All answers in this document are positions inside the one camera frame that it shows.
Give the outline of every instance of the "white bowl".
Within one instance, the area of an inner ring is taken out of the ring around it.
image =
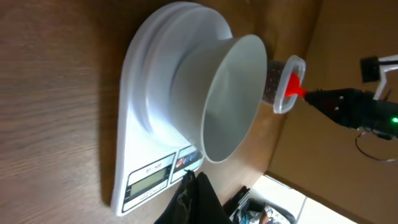
[[[172,83],[170,121],[209,161],[224,161],[252,125],[266,72],[266,50],[255,35],[199,45]]]

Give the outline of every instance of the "white label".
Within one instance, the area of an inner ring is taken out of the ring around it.
[[[132,185],[133,183],[142,180],[143,178],[154,174],[155,172],[163,169],[164,167],[167,167],[171,163],[173,163],[174,160],[174,154],[159,160],[157,162],[154,162],[153,164],[146,166],[138,171],[135,171],[129,176],[129,181],[128,181],[128,186]]]

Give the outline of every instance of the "dark seeds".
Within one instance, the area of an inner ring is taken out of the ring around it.
[[[284,62],[268,61],[266,88],[264,89],[262,100],[270,105],[274,104],[280,76],[282,75],[284,67]]]

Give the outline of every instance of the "red nozzle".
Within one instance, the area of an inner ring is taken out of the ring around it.
[[[290,97],[294,94],[297,94],[298,96],[304,98],[306,93],[307,91],[300,86],[299,76],[295,72],[292,72],[289,83],[287,84],[285,97]]]

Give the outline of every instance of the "plastic container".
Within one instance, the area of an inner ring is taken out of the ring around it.
[[[287,84],[293,72],[298,75],[301,84],[305,75],[305,60],[293,55],[287,62],[268,61],[266,87],[262,100],[274,108],[274,113],[283,114],[293,108],[297,95],[285,98]]]
[[[226,160],[248,133],[266,60],[262,40],[246,35],[200,44],[182,62],[172,85],[171,121],[210,162]]]

